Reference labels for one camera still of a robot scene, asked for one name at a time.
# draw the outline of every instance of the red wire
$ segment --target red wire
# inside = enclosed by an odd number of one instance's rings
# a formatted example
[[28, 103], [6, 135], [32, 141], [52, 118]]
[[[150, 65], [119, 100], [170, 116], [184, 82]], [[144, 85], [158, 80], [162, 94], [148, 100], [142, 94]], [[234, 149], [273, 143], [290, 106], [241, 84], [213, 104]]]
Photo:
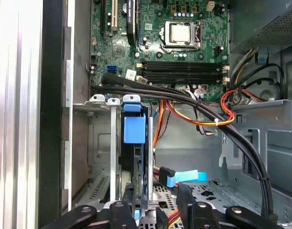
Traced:
[[173, 216], [170, 217], [170, 220], [168, 224], [171, 224], [173, 221], [175, 221], [180, 216], [179, 212], [176, 212]]

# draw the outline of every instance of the screw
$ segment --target screw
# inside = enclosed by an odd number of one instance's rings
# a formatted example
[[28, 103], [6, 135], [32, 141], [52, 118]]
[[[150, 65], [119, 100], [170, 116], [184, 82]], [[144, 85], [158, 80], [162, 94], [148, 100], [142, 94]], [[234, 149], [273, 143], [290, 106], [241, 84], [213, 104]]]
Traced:
[[90, 212], [90, 211], [91, 211], [91, 209], [89, 207], [85, 207], [82, 209], [81, 212], [86, 213], [86, 212]]
[[206, 204], [203, 203], [203, 202], [199, 202], [198, 205], [199, 205], [199, 207], [201, 207], [201, 208], [205, 208], [205, 207], [206, 207]]
[[239, 209], [239, 208], [232, 208], [232, 211], [237, 213], [237, 214], [241, 214], [242, 213], [241, 209]]

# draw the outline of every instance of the blue plastic latch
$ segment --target blue plastic latch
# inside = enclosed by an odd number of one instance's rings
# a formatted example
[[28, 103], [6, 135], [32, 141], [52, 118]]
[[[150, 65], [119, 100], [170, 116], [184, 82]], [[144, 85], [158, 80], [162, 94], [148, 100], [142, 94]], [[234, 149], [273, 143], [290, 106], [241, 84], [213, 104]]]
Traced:
[[141, 104], [140, 103], [126, 103], [123, 106], [124, 112], [141, 112]]
[[129, 144], [145, 144], [146, 142], [146, 116], [125, 117], [123, 141]]
[[134, 212], [134, 218], [135, 219], [139, 219], [140, 218], [140, 210], [138, 210], [138, 209], [135, 209], [135, 212]]

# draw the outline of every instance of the cpu socket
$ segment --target cpu socket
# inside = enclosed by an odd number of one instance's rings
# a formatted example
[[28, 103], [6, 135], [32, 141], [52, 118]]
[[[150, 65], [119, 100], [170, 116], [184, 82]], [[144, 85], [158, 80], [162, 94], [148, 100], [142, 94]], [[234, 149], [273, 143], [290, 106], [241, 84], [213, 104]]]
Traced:
[[199, 49], [201, 47], [201, 23], [167, 21], [160, 36], [165, 48]]

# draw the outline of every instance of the yellow wire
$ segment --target yellow wire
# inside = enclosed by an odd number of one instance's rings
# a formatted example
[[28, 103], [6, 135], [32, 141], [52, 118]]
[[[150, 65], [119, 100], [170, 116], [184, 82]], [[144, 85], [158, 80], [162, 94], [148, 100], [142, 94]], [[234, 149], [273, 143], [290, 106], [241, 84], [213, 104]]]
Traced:
[[[181, 117], [183, 117], [184, 119], [187, 119], [189, 121], [192, 121], [193, 123], [195, 123], [196, 125], [205, 125], [205, 126], [216, 126], [217, 124], [216, 123], [213, 123], [213, 122], [198, 122], [198, 121], [195, 121], [195, 120], [192, 120], [190, 119], [189, 117], [183, 115], [182, 113], [180, 113], [179, 111], [177, 111], [174, 107], [173, 107], [174, 111]], [[218, 122], [218, 125], [227, 125], [231, 122], [233, 122], [235, 120], [235, 118], [233, 117], [231, 120], [229, 121], [222, 121], [222, 122]]]
[[[250, 54], [250, 56], [249, 56], [249, 58], [251, 58], [252, 56], [254, 56], [255, 53], [257, 52], [257, 50], [258, 50], [258, 49], [255, 49], [254, 51], [252, 51], [251, 54]], [[239, 79], [239, 76], [240, 76], [240, 74], [241, 74], [242, 71], [243, 71], [243, 68], [244, 68], [244, 66], [242, 66], [241, 69], [238, 71], [238, 74], [237, 74], [237, 76], [236, 76], [236, 80], [235, 80], [235, 84], [237, 84], [238, 79]]]
[[180, 221], [180, 217], [178, 217], [173, 223], [171, 223], [169, 226], [168, 226], [168, 229], [170, 229], [170, 228], [172, 228], [172, 226], [176, 223], [176, 222], [178, 222], [178, 221]]

